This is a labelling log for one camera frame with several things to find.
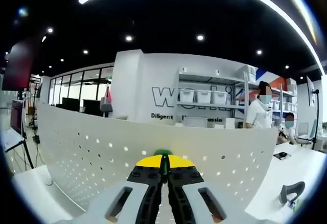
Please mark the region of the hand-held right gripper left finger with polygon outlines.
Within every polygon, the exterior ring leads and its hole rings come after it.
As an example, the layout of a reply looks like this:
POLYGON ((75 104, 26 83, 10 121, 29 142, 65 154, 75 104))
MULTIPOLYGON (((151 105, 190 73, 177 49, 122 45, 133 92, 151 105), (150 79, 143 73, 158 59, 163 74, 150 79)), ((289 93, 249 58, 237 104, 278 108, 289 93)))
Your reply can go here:
POLYGON ((81 216, 82 223, 155 223, 162 198, 163 155, 136 163, 126 181, 105 190, 81 216))

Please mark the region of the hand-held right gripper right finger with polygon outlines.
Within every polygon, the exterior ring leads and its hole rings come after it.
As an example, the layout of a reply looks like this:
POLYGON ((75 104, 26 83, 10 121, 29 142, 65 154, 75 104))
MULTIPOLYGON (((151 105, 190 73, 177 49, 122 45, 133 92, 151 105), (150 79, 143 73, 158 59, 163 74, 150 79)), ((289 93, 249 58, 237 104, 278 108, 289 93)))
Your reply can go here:
POLYGON ((168 200, 176 223, 255 223, 204 181, 192 161, 172 154, 167 160, 168 200))

